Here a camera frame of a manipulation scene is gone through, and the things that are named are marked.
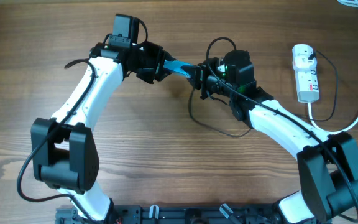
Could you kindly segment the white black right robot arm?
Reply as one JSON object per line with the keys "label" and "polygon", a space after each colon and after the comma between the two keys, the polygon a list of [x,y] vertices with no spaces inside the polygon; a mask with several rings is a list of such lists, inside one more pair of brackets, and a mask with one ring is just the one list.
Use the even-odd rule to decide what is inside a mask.
{"label": "white black right robot arm", "polygon": [[266,134],[297,161],[301,189],[278,202],[287,223],[334,217],[358,222],[358,146],[341,131],[318,130],[282,108],[257,87],[249,53],[232,50],[223,59],[209,58],[182,66],[201,97],[213,93],[228,97],[235,118]]}

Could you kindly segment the blue screen smartphone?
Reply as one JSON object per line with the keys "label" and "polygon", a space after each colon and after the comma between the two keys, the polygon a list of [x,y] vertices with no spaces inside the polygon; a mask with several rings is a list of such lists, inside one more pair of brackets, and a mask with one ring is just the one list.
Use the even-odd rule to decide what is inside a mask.
{"label": "blue screen smartphone", "polygon": [[179,60],[172,60],[172,61],[166,60],[164,62],[163,68],[164,70],[170,73],[176,73],[185,78],[191,78],[189,69],[193,68],[193,65]]}

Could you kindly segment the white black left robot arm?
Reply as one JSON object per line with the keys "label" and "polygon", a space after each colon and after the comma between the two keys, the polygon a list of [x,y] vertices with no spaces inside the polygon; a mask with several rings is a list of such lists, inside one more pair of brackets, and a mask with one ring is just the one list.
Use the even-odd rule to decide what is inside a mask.
{"label": "white black left robot arm", "polygon": [[122,223],[98,184],[99,156],[94,127],[114,90],[129,73],[145,82],[163,80],[177,68],[177,60],[163,47],[141,44],[96,44],[89,58],[66,64],[87,64],[87,70],[65,104],[50,119],[37,118],[30,130],[32,152],[24,163],[33,164],[34,177],[74,205],[75,223]]}

